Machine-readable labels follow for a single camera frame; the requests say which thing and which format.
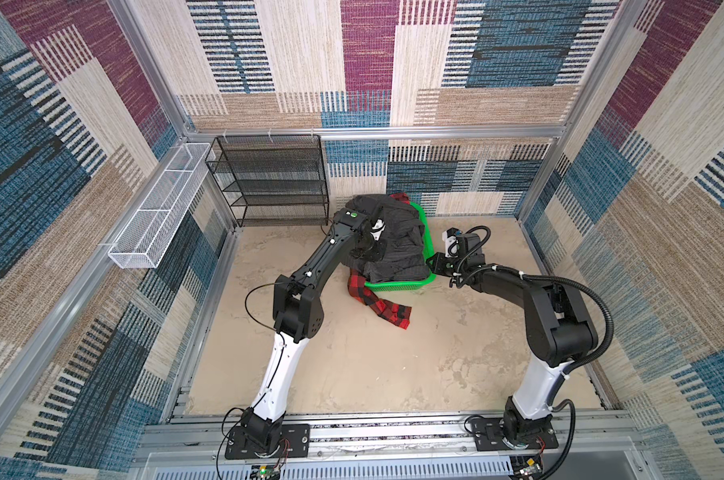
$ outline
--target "patterned carpet wall panel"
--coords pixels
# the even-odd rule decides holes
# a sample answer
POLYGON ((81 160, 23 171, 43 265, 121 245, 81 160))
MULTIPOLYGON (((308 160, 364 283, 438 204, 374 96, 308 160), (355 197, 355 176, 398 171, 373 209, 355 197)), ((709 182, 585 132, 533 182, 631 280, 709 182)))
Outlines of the patterned carpet wall panel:
POLYGON ((202 188, 154 270, 113 266, 0 439, 2 478, 125 478, 161 420, 227 229, 202 188))
POLYGON ((322 144, 330 209, 405 192, 428 216, 515 215, 549 138, 332 140, 322 144))
POLYGON ((200 130, 561 122, 618 0, 135 0, 200 130))
POLYGON ((106 0, 0 0, 0 378, 175 138, 106 0))
POLYGON ((666 478, 724 478, 724 0, 651 0, 616 58, 525 226, 611 307, 597 369, 666 478))

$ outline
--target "base mounting plate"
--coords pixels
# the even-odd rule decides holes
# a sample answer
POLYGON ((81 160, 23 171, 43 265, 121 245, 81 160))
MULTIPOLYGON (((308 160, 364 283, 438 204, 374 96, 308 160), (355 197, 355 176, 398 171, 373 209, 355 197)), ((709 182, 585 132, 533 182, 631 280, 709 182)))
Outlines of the base mounting plate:
MULTIPOLYGON (((305 458, 309 456, 309 433, 311 427, 308 423, 290 423, 282 425, 282 438, 286 438, 290 448, 287 450, 288 458, 305 458)), ((258 455, 268 454, 262 448, 248 441, 244 437, 244 427, 234 427, 229 435, 231 441, 226 442, 226 452, 223 456, 227 460, 246 460, 254 458, 266 460, 258 455)), ((284 452, 284 442, 279 443, 277 451, 268 456, 268 459, 277 459, 284 452)))
MULTIPOLYGON (((502 419, 502 417, 473 417, 469 421, 472 432, 481 432, 479 435, 474 436, 474 444, 476 445, 476 449, 478 452, 514 450, 513 448, 507 446, 505 442, 503 442, 503 432, 501 430, 502 419)), ((559 442, 556 439, 556 435, 553 433, 548 433, 549 431, 553 432, 553 430, 550 429, 550 423, 549 427, 540 434, 541 439, 543 440, 543 442, 545 442, 546 448, 559 447, 559 442)), ((530 450, 535 450, 540 447, 537 442, 533 441, 532 445, 530 445, 529 448, 530 450)))

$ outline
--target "beige floor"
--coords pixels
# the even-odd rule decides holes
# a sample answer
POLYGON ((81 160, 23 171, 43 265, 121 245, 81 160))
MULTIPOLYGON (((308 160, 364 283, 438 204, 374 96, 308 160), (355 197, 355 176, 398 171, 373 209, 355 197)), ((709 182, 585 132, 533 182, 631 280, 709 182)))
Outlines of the beige floor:
MULTIPOLYGON (((538 273, 519 226, 510 218, 429 219, 434 245, 442 231, 483 224, 492 229, 485 259, 538 273)), ((187 413, 223 413, 249 405, 261 385, 273 333, 255 324, 243 300, 254 286, 290 275, 322 239, 317 226, 244 229, 213 327, 191 388, 187 413)), ((525 372, 529 350, 521 308, 468 287, 448 288, 438 277, 420 290, 380 296, 413 307, 402 330, 349 296, 348 269, 339 266, 322 294, 325 320, 300 360, 290 387, 289 412, 401 412, 503 408, 525 372)), ((272 325, 273 290, 250 296, 248 306, 272 325)), ((598 408, 583 370, 558 398, 598 408)))

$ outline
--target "black wire mesh shelf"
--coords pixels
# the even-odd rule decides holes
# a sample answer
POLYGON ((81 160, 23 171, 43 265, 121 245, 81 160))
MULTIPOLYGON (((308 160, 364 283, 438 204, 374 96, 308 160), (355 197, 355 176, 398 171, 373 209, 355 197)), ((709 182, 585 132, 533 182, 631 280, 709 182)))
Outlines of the black wire mesh shelf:
POLYGON ((327 224, 319 136, 217 137, 212 149, 207 168, 240 226, 327 224))

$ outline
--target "clothing pile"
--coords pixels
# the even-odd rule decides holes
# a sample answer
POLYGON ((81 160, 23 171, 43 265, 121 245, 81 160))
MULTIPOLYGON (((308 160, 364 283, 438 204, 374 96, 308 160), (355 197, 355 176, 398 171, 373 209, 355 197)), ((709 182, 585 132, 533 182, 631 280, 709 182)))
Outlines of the clothing pile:
POLYGON ((380 318, 407 329, 413 308, 382 300, 365 287, 365 282, 397 282, 424 280, 431 271, 423 259, 425 227, 418 211, 409 204, 406 194, 359 195, 346 203, 346 208, 371 214, 380 206, 383 230, 378 241, 386 243, 383 258, 376 262, 349 256, 343 264, 351 269, 349 294, 369 306, 380 318))
POLYGON ((370 283, 428 278, 431 271, 423 259, 425 227, 406 194, 358 195, 346 203, 346 208, 363 213, 372 213, 377 206, 381 207, 379 218, 383 220, 378 241, 386 243, 383 258, 372 262, 348 256, 343 264, 360 272, 370 283))

